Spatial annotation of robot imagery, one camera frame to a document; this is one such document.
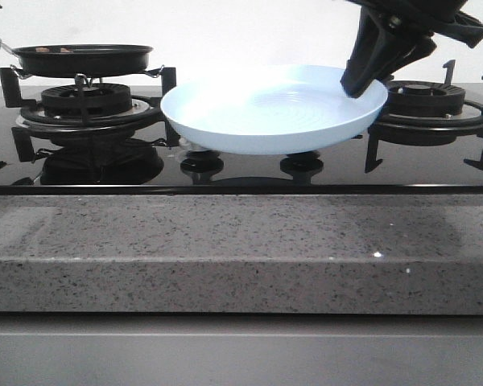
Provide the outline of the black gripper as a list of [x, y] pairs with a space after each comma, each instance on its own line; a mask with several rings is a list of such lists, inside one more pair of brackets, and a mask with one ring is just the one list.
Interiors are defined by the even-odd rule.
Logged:
[[461, 10], [466, 1], [382, 0], [353, 3], [367, 7], [361, 8], [356, 41], [341, 77], [345, 93], [352, 98], [360, 97], [374, 80], [384, 80], [399, 69], [428, 57], [436, 49], [430, 37], [400, 39], [383, 13], [404, 18], [428, 31], [465, 43], [470, 48], [483, 40], [481, 21]]

